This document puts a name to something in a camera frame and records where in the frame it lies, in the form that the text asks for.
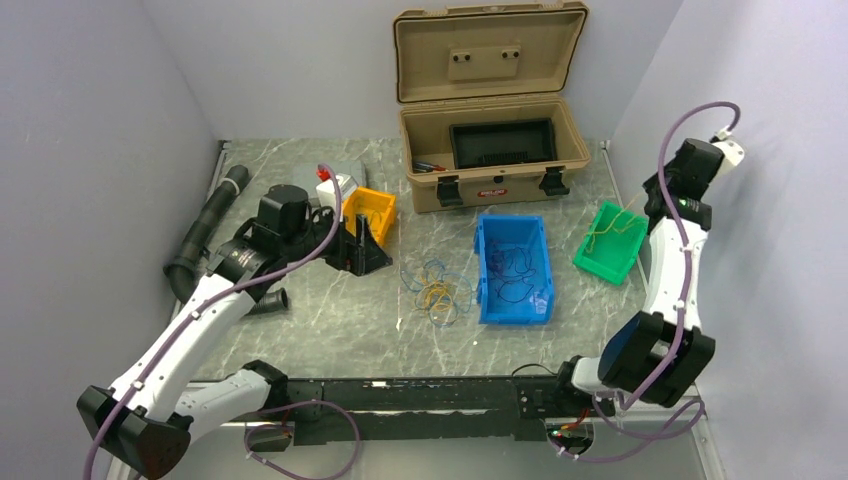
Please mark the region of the green plastic bin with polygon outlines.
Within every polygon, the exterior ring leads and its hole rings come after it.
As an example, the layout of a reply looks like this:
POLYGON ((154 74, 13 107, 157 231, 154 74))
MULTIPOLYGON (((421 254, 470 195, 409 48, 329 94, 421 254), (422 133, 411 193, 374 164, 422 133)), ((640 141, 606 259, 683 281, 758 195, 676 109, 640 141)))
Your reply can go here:
POLYGON ((605 201, 572 263, 612 285, 621 285, 636 263, 647 230, 646 217, 605 201))

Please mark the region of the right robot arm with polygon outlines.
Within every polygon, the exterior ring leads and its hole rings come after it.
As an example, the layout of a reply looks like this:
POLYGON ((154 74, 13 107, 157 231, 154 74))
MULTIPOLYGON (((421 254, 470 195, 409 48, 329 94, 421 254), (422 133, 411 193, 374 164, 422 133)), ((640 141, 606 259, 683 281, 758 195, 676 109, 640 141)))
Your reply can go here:
POLYGON ((670 408, 713 358, 716 342, 702 333, 697 307, 699 262, 712 226, 712 208, 702 197, 744 155, 733 138, 687 139, 644 182, 651 248, 646 302, 600 356, 576 359, 575 389, 628 392, 632 400, 670 408))

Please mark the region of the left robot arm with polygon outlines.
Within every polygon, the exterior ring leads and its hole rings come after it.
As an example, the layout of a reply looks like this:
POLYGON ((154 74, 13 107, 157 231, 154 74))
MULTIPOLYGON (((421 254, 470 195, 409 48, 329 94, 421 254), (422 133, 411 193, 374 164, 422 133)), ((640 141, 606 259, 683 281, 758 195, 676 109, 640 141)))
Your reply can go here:
POLYGON ((226 332, 282 277, 321 259, 364 276, 392 264, 366 216, 313 209, 305 190, 275 185, 256 215, 221 245, 175 321, 109 387, 88 387, 78 411, 93 446, 148 479, 168 474, 191 443, 223 423, 299 402, 285 373, 255 360, 209 387, 188 385, 226 332))

